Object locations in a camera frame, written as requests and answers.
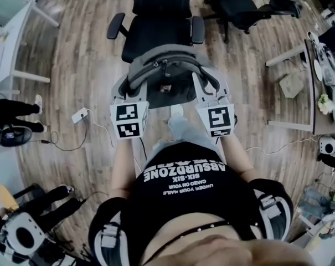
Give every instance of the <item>chair armrest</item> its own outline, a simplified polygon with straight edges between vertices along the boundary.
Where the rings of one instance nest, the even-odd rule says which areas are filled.
[[[205,37],[205,25],[202,17],[192,17],[192,43],[202,44]]]
[[[108,39],[116,39],[118,36],[118,32],[121,32],[124,36],[127,36],[128,31],[122,25],[124,17],[125,17],[124,13],[118,13],[113,17],[110,25],[108,26],[107,31]]]

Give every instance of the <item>wooden floor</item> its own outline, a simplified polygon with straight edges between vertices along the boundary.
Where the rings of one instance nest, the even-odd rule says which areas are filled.
[[[256,0],[258,6],[268,0]],[[265,62],[301,44],[308,30],[319,25],[319,33],[327,27],[311,0],[312,10],[304,5],[301,19],[273,17],[261,21],[249,35],[230,28],[230,43],[223,43],[223,29],[215,21],[206,21],[207,36],[197,49],[207,55],[213,64],[225,73],[239,123],[236,134],[243,146],[262,147],[266,152],[277,151],[288,142],[311,137],[310,133],[267,126],[268,119],[308,123],[308,90],[305,88],[295,99],[285,99],[279,80],[285,74],[305,72],[299,58],[265,68]],[[109,104],[114,82],[127,72],[128,64],[121,60],[125,38],[120,34],[116,41],[106,39],[107,26],[118,12],[125,12],[123,24],[129,27],[133,14],[133,0],[39,0],[39,7],[58,22],[55,29],[35,14],[25,29],[28,43],[20,51],[17,67],[30,73],[51,78],[50,84],[18,80],[19,100],[32,102],[42,94],[44,112],[40,120],[49,126],[49,132],[35,139],[48,139],[50,132],[59,134],[58,145],[64,149],[78,147],[83,140],[85,124],[74,125],[71,116],[83,106],[90,108],[95,120],[112,131]],[[203,0],[191,0],[194,15],[211,13]],[[187,117],[201,129],[195,103],[184,105]],[[151,110],[143,138],[147,153],[161,138],[168,139],[166,121],[168,108]],[[134,141],[135,155],[140,165],[144,156],[139,141]],[[82,148],[62,152],[54,145],[38,142],[18,148],[20,169],[26,184],[33,182],[50,190],[62,183],[76,187],[79,196],[87,197],[95,191],[109,193],[109,183],[115,149],[104,129],[89,123],[89,132]],[[282,182],[294,203],[300,200],[303,188],[314,185],[314,179],[331,169],[316,162],[317,144],[298,142],[287,146],[275,155],[265,156],[260,150],[248,152],[256,169],[263,177]],[[321,182],[335,187],[335,176],[322,175]],[[328,192],[319,186],[322,192]],[[74,241],[78,253],[87,242],[87,232],[98,205],[105,195],[93,195],[76,214],[67,219],[59,232]],[[295,219],[292,236],[301,229]]]

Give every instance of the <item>power strip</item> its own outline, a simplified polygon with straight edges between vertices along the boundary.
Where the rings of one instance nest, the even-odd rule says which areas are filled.
[[[75,113],[71,119],[73,121],[73,123],[78,123],[81,119],[87,117],[87,115],[89,114],[89,112],[87,111],[87,108],[82,108],[80,109],[77,113]]]

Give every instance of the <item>white cable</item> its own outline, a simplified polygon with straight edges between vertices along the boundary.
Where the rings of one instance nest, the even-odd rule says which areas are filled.
[[[108,137],[109,137],[109,139],[111,140],[111,145],[112,145],[113,148],[115,148],[115,146],[113,145],[113,142],[112,142],[111,135],[110,135],[110,133],[109,133],[107,127],[97,124],[97,122],[95,121],[95,114],[94,114],[94,112],[93,112],[92,110],[90,110],[90,109],[88,109],[87,111],[89,111],[89,112],[92,113],[92,122],[93,122],[96,126],[101,127],[101,128],[104,128],[104,129],[106,130],[106,132],[107,132],[107,134],[108,134]],[[139,171],[140,171],[140,173],[141,173],[141,168],[140,168],[140,166],[139,166],[139,164],[138,164],[138,162],[137,162],[137,160],[136,160],[135,157],[134,157],[134,162],[135,162],[136,165],[138,166]]]
[[[321,137],[321,135],[319,136],[319,138],[318,138],[317,140],[315,140],[314,138],[307,138],[307,139],[304,139],[304,140],[296,140],[296,141],[294,141],[294,142],[287,143],[287,144],[285,144],[282,148],[280,148],[280,149],[279,149],[278,151],[276,151],[276,152],[266,153],[262,148],[259,148],[259,147],[250,147],[250,148],[246,149],[246,152],[249,151],[249,150],[252,150],[252,149],[259,149],[259,150],[261,150],[266,156],[267,156],[267,155],[273,155],[273,154],[276,154],[276,153],[280,152],[280,151],[281,151],[282,149],[284,149],[286,146],[291,145],[291,144],[295,144],[295,143],[298,143],[298,142],[302,143],[302,142],[304,142],[304,141],[312,140],[312,141],[314,141],[315,143],[317,143],[317,142],[319,141],[320,137]]]

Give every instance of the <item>black office chair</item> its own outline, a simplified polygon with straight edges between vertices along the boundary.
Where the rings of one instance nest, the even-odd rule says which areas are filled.
[[[116,39],[121,32],[125,41],[122,60],[132,63],[136,57],[164,44],[202,44],[205,28],[202,17],[192,17],[189,0],[134,0],[134,17],[129,30],[123,25],[125,14],[111,21],[107,38]]]
[[[270,4],[260,8],[252,0],[204,0],[204,3],[210,4],[215,12],[204,19],[217,18],[219,23],[224,24],[225,43],[229,43],[229,22],[249,34],[249,28],[259,20],[270,19],[274,15],[299,18],[301,14],[299,5],[289,0],[271,0]]]

